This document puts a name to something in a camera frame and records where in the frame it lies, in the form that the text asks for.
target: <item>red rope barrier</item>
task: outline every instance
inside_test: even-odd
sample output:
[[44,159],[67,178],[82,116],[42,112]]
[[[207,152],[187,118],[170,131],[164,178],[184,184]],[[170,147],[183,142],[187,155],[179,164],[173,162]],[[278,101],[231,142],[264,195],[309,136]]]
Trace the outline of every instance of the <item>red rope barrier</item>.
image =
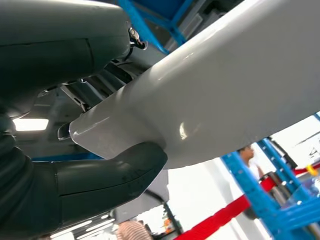
[[[315,169],[320,168],[320,163],[312,166]],[[306,168],[294,169],[295,175],[307,172]],[[275,186],[275,183],[269,177],[263,180],[260,185],[266,192],[270,191]],[[227,206],[222,208],[215,214],[210,216],[202,222],[200,222],[189,231],[186,231],[174,240],[205,240],[217,232],[232,218],[235,218],[242,212],[249,208],[251,204],[245,195],[237,198]]]

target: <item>blue steel frame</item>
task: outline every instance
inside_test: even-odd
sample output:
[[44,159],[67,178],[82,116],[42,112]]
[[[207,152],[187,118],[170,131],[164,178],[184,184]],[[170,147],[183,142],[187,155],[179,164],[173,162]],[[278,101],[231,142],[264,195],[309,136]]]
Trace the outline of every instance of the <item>blue steel frame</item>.
[[294,194],[297,190],[297,196],[299,196],[300,200],[309,199],[309,193],[301,185],[301,183],[296,178],[296,176],[287,165],[285,164],[280,154],[276,151],[269,139],[265,138],[257,142],[257,145],[266,154],[270,162],[275,167],[276,173],[278,176],[286,185],[287,188],[291,193]]
[[33,157],[32,162],[61,162],[61,161],[73,161],[73,160],[101,160],[100,156],[94,153],[75,153],[75,154],[65,154],[65,155],[55,155],[55,156],[44,156],[44,157]]
[[262,189],[236,151],[223,155],[221,159],[274,239],[315,239],[303,228],[320,221],[320,198],[309,195],[268,139],[263,139],[257,144],[276,168],[282,181],[286,181],[291,191],[296,192],[295,200],[299,200],[299,204],[281,209]]
[[[155,3],[162,4],[159,0],[154,0]],[[118,0],[119,6],[129,15],[133,26],[139,33],[143,41],[148,41],[164,54],[169,54],[169,51],[163,47],[144,21],[147,19],[154,24],[158,25],[168,31],[178,46],[186,42],[186,38],[177,28],[177,22],[191,5],[193,0],[185,0],[180,9],[172,18],[159,18],[149,13],[136,8],[131,0]]]

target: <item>white wall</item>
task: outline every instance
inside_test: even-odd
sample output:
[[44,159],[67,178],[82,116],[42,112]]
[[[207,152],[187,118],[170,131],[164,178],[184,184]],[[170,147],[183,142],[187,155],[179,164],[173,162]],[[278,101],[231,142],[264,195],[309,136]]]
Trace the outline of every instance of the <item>white wall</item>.
[[298,168],[303,168],[310,162],[309,153],[315,148],[320,152],[319,136],[315,136],[305,143],[299,142],[320,131],[320,121],[314,116],[309,116],[296,124],[272,135],[278,143],[292,157]]
[[[230,174],[220,158],[168,171],[169,205],[182,227],[189,230],[233,201]],[[239,215],[209,239],[264,240],[261,224]]]

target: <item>blue metal scaffolding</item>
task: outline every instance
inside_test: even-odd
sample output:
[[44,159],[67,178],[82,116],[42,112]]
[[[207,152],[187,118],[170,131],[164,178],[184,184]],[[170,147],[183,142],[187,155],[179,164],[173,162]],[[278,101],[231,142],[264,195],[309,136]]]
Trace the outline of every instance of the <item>blue metal scaffolding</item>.
[[312,196],[266,138],[257,144],[275,167],[296,204],[281,206],[264,191],[236,151],[221,159],[251,202],[253,210],[275,240],[316,239],[306,227],[320,221],[320,199]]
[[118,0],[118,2],[130,17],[134,28],[143,41],[148,41],[168,55],[169,51],[162,46],[145,20],[168,31],[178,46],[181,46],[186,40],[178,29],[177,23],[193,0]]

